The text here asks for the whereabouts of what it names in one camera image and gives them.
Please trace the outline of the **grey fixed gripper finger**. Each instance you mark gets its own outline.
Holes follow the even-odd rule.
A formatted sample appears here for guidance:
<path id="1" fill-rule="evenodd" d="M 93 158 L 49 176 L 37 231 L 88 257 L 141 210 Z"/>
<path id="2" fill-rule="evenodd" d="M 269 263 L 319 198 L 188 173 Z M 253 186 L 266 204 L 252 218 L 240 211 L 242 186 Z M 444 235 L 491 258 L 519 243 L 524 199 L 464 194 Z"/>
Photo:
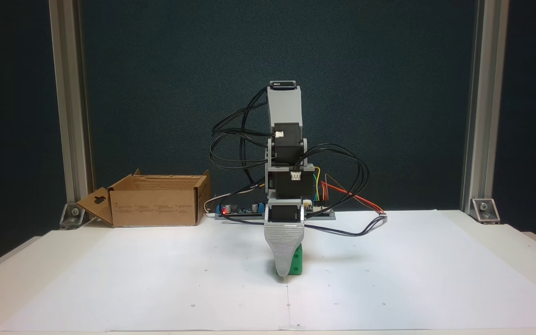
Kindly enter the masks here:
<path id="1" fill-rule="evenodd" d="M 270 222 L 264 225 L 264 237 L 274 253 L 275 269 L 279 276 L 302 273 L 304 232 L 304 223 Z"/>

